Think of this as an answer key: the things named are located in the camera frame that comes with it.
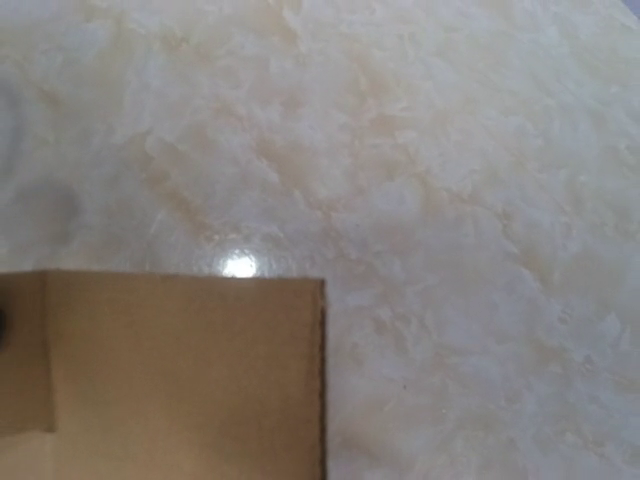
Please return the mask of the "brown cardboard box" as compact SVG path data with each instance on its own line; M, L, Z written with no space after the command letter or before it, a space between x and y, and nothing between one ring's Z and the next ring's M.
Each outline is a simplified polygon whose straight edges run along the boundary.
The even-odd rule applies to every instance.
M1 277L5 479L323 479L319 279Z

